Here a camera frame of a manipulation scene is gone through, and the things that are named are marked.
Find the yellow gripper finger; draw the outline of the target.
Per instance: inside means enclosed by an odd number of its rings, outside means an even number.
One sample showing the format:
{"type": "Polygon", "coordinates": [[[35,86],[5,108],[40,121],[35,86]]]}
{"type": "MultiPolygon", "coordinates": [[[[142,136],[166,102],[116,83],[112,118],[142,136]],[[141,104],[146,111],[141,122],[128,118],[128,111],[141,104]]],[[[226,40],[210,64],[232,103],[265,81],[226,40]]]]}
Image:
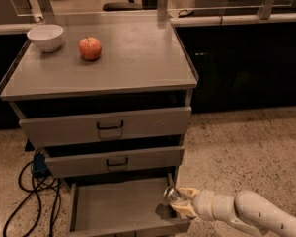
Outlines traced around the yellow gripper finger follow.
{"type": "Polygon", "coordinates": [[[199,189],[196,188],[179,188],[180,194],[189,200],[194,200],[195,197],[199,194],[199,189]]]}
{"type": "Polygon", "coordinates": [[[177,213],[184,215],[186,217],[195,218],[197,214],[195,213],[193,206],[189,200],[176,200],[171,201],[170,206],[177,213]]]}

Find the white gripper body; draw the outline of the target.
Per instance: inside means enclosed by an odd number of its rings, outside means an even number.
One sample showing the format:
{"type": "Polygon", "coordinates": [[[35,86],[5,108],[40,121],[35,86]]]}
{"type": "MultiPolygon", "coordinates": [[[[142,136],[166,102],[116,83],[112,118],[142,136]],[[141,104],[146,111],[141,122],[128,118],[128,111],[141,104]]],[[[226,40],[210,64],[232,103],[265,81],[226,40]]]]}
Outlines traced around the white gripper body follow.
{"type": "Polygon", "coordinates": [[[193,200],[193,208],[196,214],[205,221],[214,221],[212,204],[214,199],[213,191],[200,191],[193,200]]]}

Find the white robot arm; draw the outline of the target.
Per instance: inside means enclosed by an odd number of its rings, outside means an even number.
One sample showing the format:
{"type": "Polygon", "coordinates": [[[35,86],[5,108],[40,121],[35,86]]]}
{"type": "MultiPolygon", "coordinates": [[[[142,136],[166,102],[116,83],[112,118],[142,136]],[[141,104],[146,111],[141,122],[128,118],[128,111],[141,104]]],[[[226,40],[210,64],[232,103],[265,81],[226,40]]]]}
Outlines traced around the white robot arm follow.
{"type": "Polygon", "coordinates": [[[186,217],[222,221],[255,237],[269,231],[280,237],[296,237],[296,217],[255,192],[241,191],[235,196],[225,196],[208,190],[169,186],[164,197],[175,212],[186,217]]]}

